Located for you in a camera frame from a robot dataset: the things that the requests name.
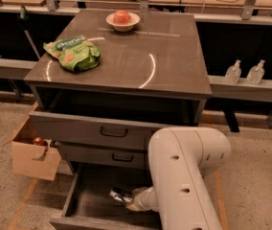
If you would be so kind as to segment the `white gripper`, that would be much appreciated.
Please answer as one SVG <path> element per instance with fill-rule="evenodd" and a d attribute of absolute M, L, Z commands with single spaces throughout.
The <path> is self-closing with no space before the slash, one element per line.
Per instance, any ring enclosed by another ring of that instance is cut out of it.
<path fill-rule="evenodd" d="M 133 192 L 133 201 L 126 204 L 125 208 L 133 212 L 141 211 L 159 211 L 159 206 L 153 187 L 142 187 L 135 189 Z"/>

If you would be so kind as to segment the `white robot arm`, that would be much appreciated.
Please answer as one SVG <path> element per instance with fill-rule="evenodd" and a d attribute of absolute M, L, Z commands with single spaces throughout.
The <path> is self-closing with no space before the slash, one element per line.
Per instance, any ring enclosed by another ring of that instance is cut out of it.
<path fill-rule="evenodd" d="M 153 210 L 163 230 L 222 230 L 203 176 L 231 155 L 228 138 L 209 127 L 166 127 L 148 144 L 150 188 L 134 191 L 131 211 Z"/>

